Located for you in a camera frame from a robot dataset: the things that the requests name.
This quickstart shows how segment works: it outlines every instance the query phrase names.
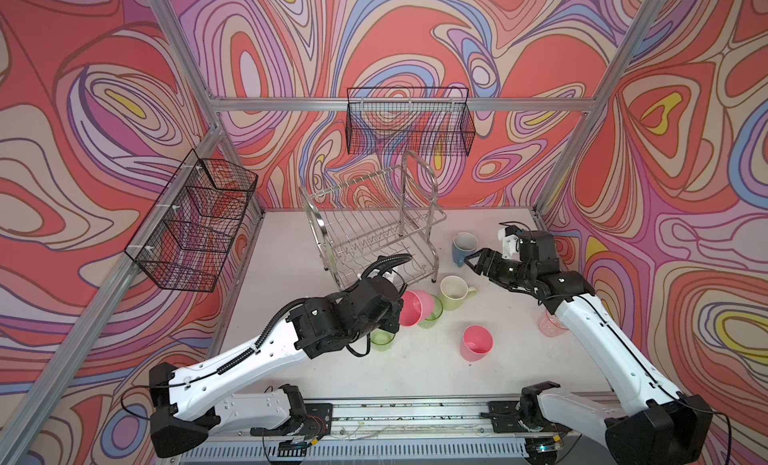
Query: cup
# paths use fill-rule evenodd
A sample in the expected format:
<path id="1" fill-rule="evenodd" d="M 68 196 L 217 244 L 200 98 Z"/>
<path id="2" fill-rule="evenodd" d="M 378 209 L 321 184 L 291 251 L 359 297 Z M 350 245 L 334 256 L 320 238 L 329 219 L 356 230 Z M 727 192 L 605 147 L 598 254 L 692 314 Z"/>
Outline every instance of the cup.
<path id="1" fill-rule="evenodd" d="M 467 255 L 471 255 L 477 250 L 478 240 L 475 235 L 468 231 L 462 231 L 457 233 L 453 238 L 453 247 L 451 248 L 451 255 L 453 257 L 453 263 L 457 267 L 464 266 L 464 258 Z"/>
<path id="2" fill-rule="evenodd" d="M 464 330 L 461 355 L 466 361 L 478 361 L 493 348 L 493 336 L 480 325 L 472 325 Z"/>
<path id="3" fill-rule="evenodd" d="M 435 299 L 435 310 L 432 311 L 431 314 L 427 318 L 424 319 L 424 321 L 418 322 L 418 325 L 421 328 L 432 328 L 437 323 L 437 319 L 442 316 L 442 300 L 440 300 L 439 297 L 436 297 L 435 295 L 432 296 L 432 298 Z"/>
<path id="4" fill-rule="evenodd" d="M 538 316 L 536 323 L 538 325 L 538 330 L 547 337 L 556 337 L 568 331 L 568 327 L 563 325 L 556 316 L 551 315 L 546 308 L 544 308 L 544 312 Z"/>
<path id="5" fill-rule="evenodd" d="M 395 334 L 376 328 L 371 332 L 371 348 L 376 351 L 387 351 L 392 348 Z"/>
<path id="6" fill-rule="evenodd" d="M 455 310 L 477 292 L 477 288 L 468 286 L 463 278 L 456 275 L 449 275 L 440 281 L 440 300 L 448 311 Z"/>
<path id="7" fill-rule="evenodd" d="M 412 327 L 427 318 L 435 310 L 435 299 L 421 290 L 407 290 L 402 294 L 400 325 Z"/>

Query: red cup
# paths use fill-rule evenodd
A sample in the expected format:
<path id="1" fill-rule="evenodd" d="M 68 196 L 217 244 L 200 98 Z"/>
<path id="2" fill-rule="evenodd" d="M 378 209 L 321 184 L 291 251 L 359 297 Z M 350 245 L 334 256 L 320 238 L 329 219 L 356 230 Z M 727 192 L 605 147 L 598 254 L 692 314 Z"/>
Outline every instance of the red cup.
<path id="1" fill-rule="evenodd" d="M 407 290 L 402 294 L 400 325 L 412 327 L 427 318 L 435 310 L 435 297 L 425 291 Z"/>
<path id="2" fill-rule="evenodd" d="M 464 330 L 462 338 L 462 358 L 466 361 L 478 361 L 493 348 L 493 336 L 480 325 L 472 325 Z"/>

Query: blue mug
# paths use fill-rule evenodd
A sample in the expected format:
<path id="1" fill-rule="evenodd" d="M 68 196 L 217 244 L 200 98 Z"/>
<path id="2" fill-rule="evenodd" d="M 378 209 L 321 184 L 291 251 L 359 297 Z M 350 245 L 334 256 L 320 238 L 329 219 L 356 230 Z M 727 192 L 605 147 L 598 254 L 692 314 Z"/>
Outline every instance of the blue mug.
<path id="1" fill-rule="evenodd" d="M 457 233 L 453 238 L 453 247 L 451 249 L 453 263 L 455 263 L 457 267 L 463 267 L 464 258 L 475 253 L 477 247 L 478 240 L 475 235 L 469 233 L 468 231 Z"/>

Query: green transparent cup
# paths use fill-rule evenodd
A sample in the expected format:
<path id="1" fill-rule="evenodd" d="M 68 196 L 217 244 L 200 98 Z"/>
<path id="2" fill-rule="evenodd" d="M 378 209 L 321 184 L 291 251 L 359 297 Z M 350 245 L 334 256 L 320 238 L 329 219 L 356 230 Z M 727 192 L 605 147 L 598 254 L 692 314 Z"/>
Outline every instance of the green transparent cup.
<path id="1" fill-rule="evenodd" d="M 395 334 L 389 331 L 376 328 L 371 332 L 371 348 L 376 351 L 387 351 L 392 348 L 392 342 L 395 340 Z"/>
<path id="2" fill-rule="evenodd" d="M 442 312 L 444 310 L 444 307 L 442 306 L 442 300 L 440 300 L 440 298 L 436 295 L 433 295 L 432 298 L 435 299 L 435 310 L 433 310 L 427 318 L 418 324 L 421 328 L 428 329 L 434 327 L 437 323 L 437 319 L 442 316 Z"/>

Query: cream mug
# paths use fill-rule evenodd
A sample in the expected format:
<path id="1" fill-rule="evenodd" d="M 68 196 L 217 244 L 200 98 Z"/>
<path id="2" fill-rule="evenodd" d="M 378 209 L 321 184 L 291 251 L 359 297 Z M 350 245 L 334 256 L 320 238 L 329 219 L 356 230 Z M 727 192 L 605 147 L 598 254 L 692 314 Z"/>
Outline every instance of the cream mug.
<path id="1" fill-rule="evenodd" d="M 445 310 L 455 310 L 477 292 L 477 288 L 468 286 L 463 278 L 456 275 L 449 275 L 440 281 L 440 300 Z"/>

